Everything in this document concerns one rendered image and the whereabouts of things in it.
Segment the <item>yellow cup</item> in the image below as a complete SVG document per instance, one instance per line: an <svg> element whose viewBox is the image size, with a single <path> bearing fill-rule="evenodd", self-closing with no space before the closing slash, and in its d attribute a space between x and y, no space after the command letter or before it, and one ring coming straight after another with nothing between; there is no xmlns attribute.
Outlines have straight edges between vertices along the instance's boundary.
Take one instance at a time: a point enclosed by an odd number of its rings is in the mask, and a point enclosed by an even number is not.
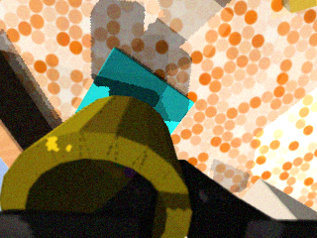
<svg viewBox="0 0 317 238"><path fill-rule="evenodd" d="M158 191L152 238L186 238L192 208L168 127L132 96L96 99L19 154L2 179L1 211L93 212L130 181L111 177L114 163Z"/></svg>

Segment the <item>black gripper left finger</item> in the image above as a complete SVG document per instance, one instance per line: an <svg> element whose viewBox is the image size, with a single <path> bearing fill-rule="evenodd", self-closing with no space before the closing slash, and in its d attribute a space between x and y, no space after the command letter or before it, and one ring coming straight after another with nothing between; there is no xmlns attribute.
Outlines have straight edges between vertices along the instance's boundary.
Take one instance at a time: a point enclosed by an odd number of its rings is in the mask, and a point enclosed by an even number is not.
<svg viewBox="0 0 317 238"><path fill-rule="evenodd" d="M158 191L139 173L93 212L6 209L0 238L152 238Z"/></svg>

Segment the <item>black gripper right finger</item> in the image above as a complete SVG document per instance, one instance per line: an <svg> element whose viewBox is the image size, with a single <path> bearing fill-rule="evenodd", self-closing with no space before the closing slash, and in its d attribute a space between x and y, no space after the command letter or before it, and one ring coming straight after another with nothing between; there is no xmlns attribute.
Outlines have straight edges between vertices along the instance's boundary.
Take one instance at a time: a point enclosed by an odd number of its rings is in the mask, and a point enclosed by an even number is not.
<svg viewBox="0 0 317 238"><path fill-rule="evenodd" d="M179 160L192 215L187 238L317 238L317 219L276 219Z"/></svg>

